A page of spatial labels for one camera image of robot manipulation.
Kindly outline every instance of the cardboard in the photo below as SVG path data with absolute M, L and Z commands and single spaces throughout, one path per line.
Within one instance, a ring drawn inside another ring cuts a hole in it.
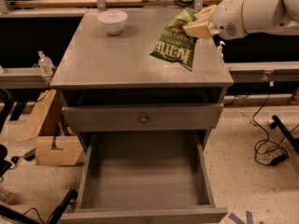
M 83 152 L 78 137 L 57 136 L 63 120 L 62 105 L 56 90 L 42 92 L 16 141 L 37 137 L 37 165 L 75 165 Z
M 37 165 L 75 165 L 83 151 L 77 136 L 39 136 L 36 141 Z
M 56 135 L 58 123 L 62 119 L 62 105 L 57 91 L 42 92 L 16 142 L 30 140 L 39 135 Z

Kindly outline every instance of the cabinet top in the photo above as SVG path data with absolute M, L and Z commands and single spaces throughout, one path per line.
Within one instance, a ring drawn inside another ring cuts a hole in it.
M 119 35 L 108 35 L 88 11 L 51 82 L 54 89 L 221 87 L 233 83 L 212 39 L 198 39 L 193 69 L 150 56 L 164 27 L 181 8 L 122 8 L 128 14 Z

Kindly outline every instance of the drawer handle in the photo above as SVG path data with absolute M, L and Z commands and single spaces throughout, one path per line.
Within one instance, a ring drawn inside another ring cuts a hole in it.
M 147 123 L 147 122 L 149 122 L 149 118 L 146 117 L 145 115 L 143 115 L 143 116 L 140 118 L 140 122 L 141 122 L 141 123 Z

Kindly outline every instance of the open drawer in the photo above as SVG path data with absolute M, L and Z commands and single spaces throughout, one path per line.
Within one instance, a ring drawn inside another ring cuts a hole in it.
M 77 208 L 61 223 L 218 223 L 195 132 L 95 133 Z

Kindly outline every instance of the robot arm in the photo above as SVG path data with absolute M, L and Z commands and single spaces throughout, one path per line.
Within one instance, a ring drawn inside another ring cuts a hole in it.
M 227 40 L 253 33 L 299 35 L 299 0 L 224 0 L 212 22 Z

